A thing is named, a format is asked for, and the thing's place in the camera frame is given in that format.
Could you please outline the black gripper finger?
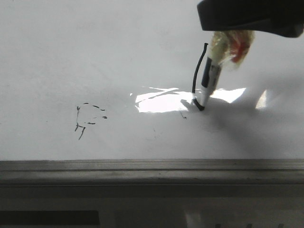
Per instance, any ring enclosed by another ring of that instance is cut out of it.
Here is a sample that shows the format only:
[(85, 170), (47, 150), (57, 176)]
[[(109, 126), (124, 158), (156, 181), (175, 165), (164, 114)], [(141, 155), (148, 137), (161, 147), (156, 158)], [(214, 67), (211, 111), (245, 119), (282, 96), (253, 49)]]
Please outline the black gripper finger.
[(252, 30), (285, 38), (304, 33), (302, 0), (203, 0), (197, 10), (204, 31)]

